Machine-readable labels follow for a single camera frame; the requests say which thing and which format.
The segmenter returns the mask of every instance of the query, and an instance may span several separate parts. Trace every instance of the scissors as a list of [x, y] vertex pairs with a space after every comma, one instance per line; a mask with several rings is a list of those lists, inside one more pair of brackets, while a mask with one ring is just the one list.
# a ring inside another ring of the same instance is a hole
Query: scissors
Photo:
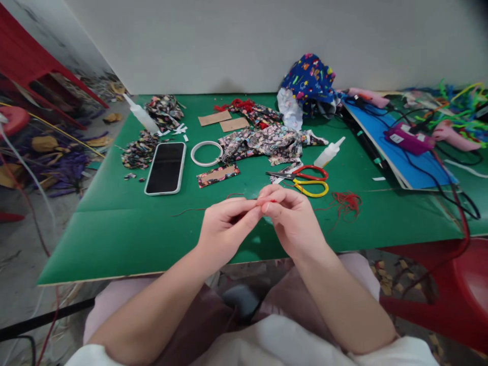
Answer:
[[[313, 175], [306, 175], [306, 174], [300, 173], [304, 169], [318, 170], [322, 174], [322, 177], [316, 177]], [[327, 174], [327, 172], [325, 170], [323, 170], [322, 168], [316, 167], [315, 165], [304, 165], [304, 166], [298, 168], [297, 170], [293, 171], [292, 173], [266, 172], [266, 174], [274, 175], [274, 176], [277, 176], [279, 178], [292, 180], [293, 183], [295, 183], [295, 188], [298, 188], [304, 195], [309, 196], [309, 197], [314, 197], [314, 198], [323, 197], [329, 191], [329, 186], [325, 182], [327, 180], [327, 178], [329, 178], [329, 175]], [[297, 177], [305, 178], [307, 180], [298, 180]], [[325, 190], [322, 193], [310, 193], [310, 192], [306, 191], [305, 189], [303, 189], [303, 187], [301, 186], [301, 185], [308, 185], [308, 184], [323, 185]]]

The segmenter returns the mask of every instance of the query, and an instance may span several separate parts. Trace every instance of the phone screen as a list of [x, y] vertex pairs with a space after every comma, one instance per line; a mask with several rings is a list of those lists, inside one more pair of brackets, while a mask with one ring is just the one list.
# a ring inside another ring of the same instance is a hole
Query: phone screen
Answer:
[[182, 142], [158, 145], [152, 161], [146, 193], [176, 191], [184, 151], [185, 144]]

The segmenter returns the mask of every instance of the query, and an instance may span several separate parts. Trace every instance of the yellow scissors handle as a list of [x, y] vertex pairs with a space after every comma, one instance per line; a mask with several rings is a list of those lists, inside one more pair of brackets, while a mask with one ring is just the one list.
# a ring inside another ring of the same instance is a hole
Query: yellow scissors handle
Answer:
[[[321, 180], [297, 180], [294, 179], [293, 183], [295, 183], [295, 187], [298, 188], [304, 195], [313, 197], [313, 198], [318, 198], [318, 197], [323, 197], [327, 194], [329, 191], [329, 185]], [[322, 193], [310, 193], [309, 191], [306, 191], [303, 189], [301, 185], [307, 185], [307, 184], [322, 184], [324, 186], [324, 191]]]

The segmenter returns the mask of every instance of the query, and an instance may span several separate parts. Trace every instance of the glue bottle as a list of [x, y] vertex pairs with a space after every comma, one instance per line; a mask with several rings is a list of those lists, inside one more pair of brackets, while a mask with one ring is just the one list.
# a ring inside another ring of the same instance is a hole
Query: glue bottle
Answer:
[[151, 135], [159, 132], [159, 127], [156, 125], [156, 122], [149, 116], [149, 114], [146, 113], [144, 109], [138, 104], [135, 104], [131, 98], [127, 94], [124, 94], [124, 97], [126, 98], [126, 101], [129, 102], [129, 105], [131, 106], [131, 112], [134, 113], [136, 118], [139, 120], [139, 122], [142, 123], [144, 128], [149, 131]]
[[314, 161], [314, 165], [320, 168], [326, 166], [329, 161], [331, 161], [339, 152], [342, 142], [346, 139], [346, 137], [342, 137], [338, 142], [333, 143], [331, 142], [328, 147], [319, 155], [319, 157]]

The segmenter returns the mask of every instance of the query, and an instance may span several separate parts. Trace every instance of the yellow wire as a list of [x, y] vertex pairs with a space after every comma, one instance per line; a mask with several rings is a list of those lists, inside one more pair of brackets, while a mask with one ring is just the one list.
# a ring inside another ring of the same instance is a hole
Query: yellow wire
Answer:
[[473, 88], [475, 86], [481, 86], [481, 91], [478, 94], [481, 94], [484, 91], [484, 84], [482, 82], [475, 83], [475, 84], [471, 84], [469, 87], [467, 87], [464, 90], [460, 91], [454, 98], [452, 98], [451, 99], [451, 103], [454, 102], [454, 100], [456, 100], [457, 97], [459, 97], [460, 95], [464, 94], [469, 89], [471, 89], [471, 88]]
[[[10, 104], [5, 104], [5, 103], [0, 103], [0, 104], [2, 104], [2, 105], [4, 105], [4, 106], [7, 106], [7, 107], [13, 107], [13, 106], [11, 106]], [[57, 130], [57, 131], [61, 132], [63, 135], [68, 136], [70, 139], [73, 139], [74, 141], [78, 142], [79, 144], [81, 144], [81, 145], [83, 145], [83, 146], [85, 146], [85, 147], [89, 148], [89, 149], [90, 149], [91, 151], [93, 151], [95, 154], [97, 154], [97, 155], [99, 155], [99, 156], [101, 156], [101, 157], [105, 158], [105, 156], [104, 156], [104, 155], [100, 154], [100, 153], [99, 153], [98, 151], [96, 151], [94, 148], [92, 148], [91, 146], [89, 146], [89, 145], [85, 144], [84, 142], [81, 142], [80, 140], [78, 140], [78, 139], [74, 138], [74, 137], [73, 137], [73, 136], [71, 136], [69, 133], [64, 132], [62, 129], [59, 129], [58, 127], [56, 127], [56, 126], [54, 126], [54, 125], [50, 124], [48, 121], [46, 121], [46, 120], [44, 120], [44, 119], [40, 118], [39, 116], [36, 116], [35, 114], [32, 114], [32, 113], [29, 113], [29, 114], [30, 114], [32, 117], [37, 118], [38, 120], [41, 120], [43, 123], [47, 124], [47, 125], [48, 125], [48, 126], [50, 126], [51, 128], [54, 128], [55, 130]]]

